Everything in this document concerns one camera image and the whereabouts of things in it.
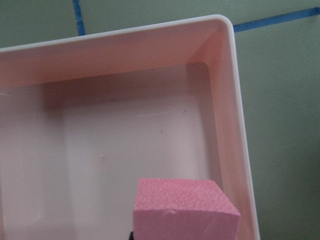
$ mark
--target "gray floor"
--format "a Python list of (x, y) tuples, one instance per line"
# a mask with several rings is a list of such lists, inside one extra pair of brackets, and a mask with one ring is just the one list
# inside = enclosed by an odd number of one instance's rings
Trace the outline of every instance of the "gray floor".
[[(0, 47), (77, 36), (72, 1), (0, 1)], [(82, 0), (87, 34), (222, 14), (234, 24), (319, 0)], [(320, 16), (236, 33), (261, 239), (320, 239)]]

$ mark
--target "pink block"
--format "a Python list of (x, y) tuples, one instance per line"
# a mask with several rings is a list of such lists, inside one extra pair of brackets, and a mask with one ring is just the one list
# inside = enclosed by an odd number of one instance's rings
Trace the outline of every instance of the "pink block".
[(239, 220), (239, 211), (212, 180), (139, 180), (134, 240), (235, 240)]

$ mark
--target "pink plastic bin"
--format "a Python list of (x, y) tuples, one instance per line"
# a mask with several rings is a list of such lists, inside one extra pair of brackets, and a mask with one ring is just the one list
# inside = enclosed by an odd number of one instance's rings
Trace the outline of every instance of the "pink plastic bin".
[(0, 49), (0, 239), (125, 240), (141, 177), (215, 180), (259, 239), (227, 18)]

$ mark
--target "block front face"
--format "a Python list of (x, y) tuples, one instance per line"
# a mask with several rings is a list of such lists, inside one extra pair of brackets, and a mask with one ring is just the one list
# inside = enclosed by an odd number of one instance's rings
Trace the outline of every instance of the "block front face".
[(234, 240), (239, 220), (237, 209), (211, 180), (139, 180), (136, 240)]

